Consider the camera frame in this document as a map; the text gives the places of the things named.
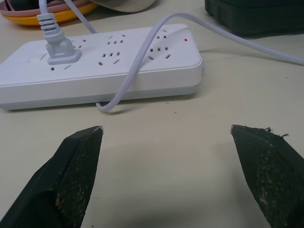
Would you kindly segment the black plastic case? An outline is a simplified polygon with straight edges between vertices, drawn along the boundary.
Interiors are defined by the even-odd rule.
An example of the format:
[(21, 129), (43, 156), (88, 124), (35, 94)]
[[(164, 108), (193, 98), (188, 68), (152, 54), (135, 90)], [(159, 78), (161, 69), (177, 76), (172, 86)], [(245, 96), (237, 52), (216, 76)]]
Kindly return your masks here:
[(244, 37), (304, 33), (304, 0), (205, 0), (205, 11)]

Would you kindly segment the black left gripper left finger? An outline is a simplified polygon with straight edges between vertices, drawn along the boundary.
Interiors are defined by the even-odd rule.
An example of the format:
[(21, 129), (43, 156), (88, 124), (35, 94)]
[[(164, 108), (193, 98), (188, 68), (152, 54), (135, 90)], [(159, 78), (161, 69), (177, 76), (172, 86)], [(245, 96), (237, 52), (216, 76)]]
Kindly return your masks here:
[(81, 228), (95, 182), (104, 130), (78, 131), (28, 181), (0, 228)]

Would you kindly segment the yellow plate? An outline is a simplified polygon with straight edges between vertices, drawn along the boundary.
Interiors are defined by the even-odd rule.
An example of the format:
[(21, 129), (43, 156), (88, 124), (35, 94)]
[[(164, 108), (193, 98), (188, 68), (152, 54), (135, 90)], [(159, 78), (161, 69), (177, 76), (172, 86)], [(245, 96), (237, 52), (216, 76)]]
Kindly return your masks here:
[(77, 18), (77, 15), (66, 4), (48, 7), (48, 13), (41, 15), (40, 9), (9, 11), (7, 9), (9, 3), (9, 1), (0, 3), (0, 15), (19, 25), (40, 26), (42, 22), (46, 21), (61, 23)]

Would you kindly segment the grey power plug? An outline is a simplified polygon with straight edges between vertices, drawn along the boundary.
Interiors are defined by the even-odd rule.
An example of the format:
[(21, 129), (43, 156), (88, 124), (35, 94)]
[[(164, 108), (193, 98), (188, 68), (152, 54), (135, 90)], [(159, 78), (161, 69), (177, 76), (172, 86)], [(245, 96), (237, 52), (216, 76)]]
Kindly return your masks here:
[(68, 39), (57, 23), (42, 22), (40, 25), (43, 37), (47, 41), (46, 49), (49, 54), (49, 65), (61, 65), (77, 62), (82, 53), (75, 49), (72, 41)]

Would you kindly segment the white power strip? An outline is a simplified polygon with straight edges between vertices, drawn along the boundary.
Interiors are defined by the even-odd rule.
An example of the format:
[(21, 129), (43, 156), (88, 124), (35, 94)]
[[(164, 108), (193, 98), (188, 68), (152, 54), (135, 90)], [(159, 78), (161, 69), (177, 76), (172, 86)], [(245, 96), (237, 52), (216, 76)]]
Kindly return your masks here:
[[(0, 108), (6, 110), (108, 102), (118, 92), (150, 28), (71, 37), (75, 63), (49, 65), (46, 41), (22, 45), (0, 64)], [(165, 25), (146, 53), (125, 100), (187, 95), (203, 62), (187, 25)]]

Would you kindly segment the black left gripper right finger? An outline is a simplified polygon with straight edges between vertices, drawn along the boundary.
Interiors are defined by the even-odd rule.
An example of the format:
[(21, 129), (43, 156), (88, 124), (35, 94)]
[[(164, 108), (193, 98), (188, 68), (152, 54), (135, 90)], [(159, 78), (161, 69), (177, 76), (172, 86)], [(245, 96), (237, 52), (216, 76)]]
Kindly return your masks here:
[(271, 228), (304, 228), (304, 158), (270, 128), (232, 125), (247, 185)]

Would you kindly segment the beige cap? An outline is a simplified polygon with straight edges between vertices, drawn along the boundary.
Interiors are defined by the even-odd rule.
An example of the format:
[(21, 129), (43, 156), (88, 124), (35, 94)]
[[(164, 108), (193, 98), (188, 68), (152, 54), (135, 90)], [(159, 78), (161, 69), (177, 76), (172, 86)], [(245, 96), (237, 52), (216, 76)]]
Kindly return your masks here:
[(149, 8), (156, 0), (90, 0), (111, 10), (135, 13)]

